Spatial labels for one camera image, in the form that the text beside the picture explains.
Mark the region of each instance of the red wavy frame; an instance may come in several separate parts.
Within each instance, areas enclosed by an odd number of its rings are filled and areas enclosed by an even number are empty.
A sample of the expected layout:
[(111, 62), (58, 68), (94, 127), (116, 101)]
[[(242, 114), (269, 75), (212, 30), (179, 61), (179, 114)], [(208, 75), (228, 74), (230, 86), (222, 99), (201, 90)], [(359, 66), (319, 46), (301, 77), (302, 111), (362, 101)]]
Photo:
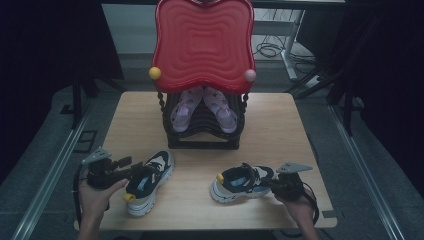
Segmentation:
[(162, 0), (156, 8), (157, 43), (152, 67), (164, 93), (195, 86), (243, 94), (252, 83), (245, 72), (255, 70), (251, 48), (253, 7), (247, 0)]

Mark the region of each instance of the wooden table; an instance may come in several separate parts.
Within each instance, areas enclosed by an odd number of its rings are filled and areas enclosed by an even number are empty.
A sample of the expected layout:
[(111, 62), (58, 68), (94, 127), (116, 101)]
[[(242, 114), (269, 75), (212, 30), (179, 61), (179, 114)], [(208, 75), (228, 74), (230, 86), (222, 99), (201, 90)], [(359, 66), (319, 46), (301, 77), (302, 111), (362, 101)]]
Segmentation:
[[(103, 148), (112, 159), (147, 161), (168, 149), (157, 93), (122, 95)], [(229, 204), (214, 201), (209, 186), (216, 175), (243, 162), (277, 169), (286, 162), (305, 164), (301, 172), (318, 198), (320, 211), (333, 210), (293, 98), (284, 93), (250, 93), (246, 124), (238, 150), (171, 149), (175, 170), (157, 191), (156, 204), (143, 217), (127, 213), (125, 189), (110, 199), (102, 230), (225, 230), (296, 228), (283, 204), (272, 193), (258, 199), (239, 198)], [(317, 227), (334, 227), (336, 218), (321, 217)]]

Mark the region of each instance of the sneaker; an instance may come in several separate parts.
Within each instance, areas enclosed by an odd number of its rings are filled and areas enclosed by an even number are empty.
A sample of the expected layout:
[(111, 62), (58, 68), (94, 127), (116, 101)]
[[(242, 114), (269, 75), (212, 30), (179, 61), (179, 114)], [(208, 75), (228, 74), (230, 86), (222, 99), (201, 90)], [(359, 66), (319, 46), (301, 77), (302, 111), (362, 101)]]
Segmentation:
[(210, 87), (203, 91), (203, 101), (215, 114), (222, 131), (225, 133), (234, 132), (237, 128), (237, 115), (228, 107), (228, 101), (224, 94)]
[(127, 201), (128, 212), (135, 216), (150, 212), (158, 187), (168, 181), (173, 170), (174, 159), (170, 152), (160, 151), (153, 155), (127, 185), (124, 200)]
[(190, 124), (191, 115), (199, 105), (203, 96), (201, 86), (185, 90), (181, 93), (177, 106), (172, 109), (171, 122), (176, 132), (184, 132)]
[(212, 198), (221, 203), (232, 202), (239, 197), (258, 198), (267, 194), (271, 189), (261, 186), (263, 179), (273, 179), (274, 170), (269, 167), (251, 167), (243, 163), (218, 174), (213, 181), (210, 192)]

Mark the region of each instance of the hand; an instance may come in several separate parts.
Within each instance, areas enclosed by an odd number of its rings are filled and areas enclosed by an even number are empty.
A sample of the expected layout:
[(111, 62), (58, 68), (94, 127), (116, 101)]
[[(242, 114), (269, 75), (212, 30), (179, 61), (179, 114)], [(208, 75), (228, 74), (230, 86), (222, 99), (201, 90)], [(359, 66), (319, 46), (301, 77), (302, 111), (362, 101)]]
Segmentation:
[[(313, 199), (315, 199), (315, 196), (312, 194), (311, 190), (305, 188), (305, 192)], [(284, 200), (277, 195), (275, 195), (275, 198), (287, 207), (287, 211), (293, 220), (296, 221), (296, 223), (305, 221), (313, 222), (314, 209), (309, 200), (304, 196), (294, 202)]]
[[(311, 196), (313, 199), (315, 199), (314, 194), (309, 189), (305, 188), (305, 192), (309, 196)], [(297, 226), (300, 228), (303, 239), (305, 240), (319, 239), (318, 233), (315, 229), (314, 222), (313, 222), (314, 209), (308, 199), (302, 196), (297, 201), (290, 202), (290, 201), (284, 200), (283, 198), (277, 195), (274, 195), (274, 196), (278, 201), (282, 202), (286, 206), (290, 216), (293, 218)]]
[(87, 184), (87, 180), (82, 180), (79, 184), (79, 196), (83, 217), (92, 216), (102, 218), (103, 213), (109, 204), (109, 198), (113, 193), (125, 187), (127, 183), (128, 179), (123, 179), (116, 182), (108, 189), (98, 190), (89, 186)]
[(110, 188), (98, 190), (90, 187), (84, 179), (79, 184), (79, 197), (82, 206), (82, 220), (78, 239), (98, 239), (100, 223), (109, 204), (109, 198), (125, 187), (128, 179), (116, 182)]

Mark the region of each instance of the metal rail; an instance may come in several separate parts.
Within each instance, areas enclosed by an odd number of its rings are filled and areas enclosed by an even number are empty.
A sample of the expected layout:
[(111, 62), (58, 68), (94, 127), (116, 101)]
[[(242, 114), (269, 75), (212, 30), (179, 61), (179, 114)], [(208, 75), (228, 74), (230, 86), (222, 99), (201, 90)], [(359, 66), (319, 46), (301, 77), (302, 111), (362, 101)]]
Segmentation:
[(41, 214), (43, 213), (44, 208), (50, 199), (50, 196), (63, 172), (63, 169), (68, 162), (69, 156), (72, 154), (78, 138), (84, 129), (88, 115), (93, 108), (93, 105), (94, 100), (88, 99), (80, 123), (71, 130), (65, 144), (54, 160), (52, 167), (47, 172), (46, 177), (35, 194), (35, 197), (25, 212), (25, 215), (22, 217), (18, 227), (16, 228), (12, 239), (21, 240), (29, 239), (31, 237), (32, 231), (34, 230), (35, 225), (38, 223), (38, 220), (40, 219)]
[(332, 115), (337, 128), (340, 131), (346, 148), (356, 168), (358, 169), (359, 175), (364, 181), (364, 185), (368, 191), (368, 194), (370, 195), (371, 200), (373, 201), (373, 204), (377, 209), (378, 214), (380, 215), (381, 221), (383, 222), (383, 225), (386, 228), (390, 239), (405, 239), (392, 209), (377, 186), (377, 183), (375, 182), (366, 161), (362, 157), (361, 152), (355, 143), (355, 140), (353, 137), (349, 136), (348, 132), (345, 130), (340, 112), (336, 109), (336, 106), (329, 106), (329, 110), (330, 115)]

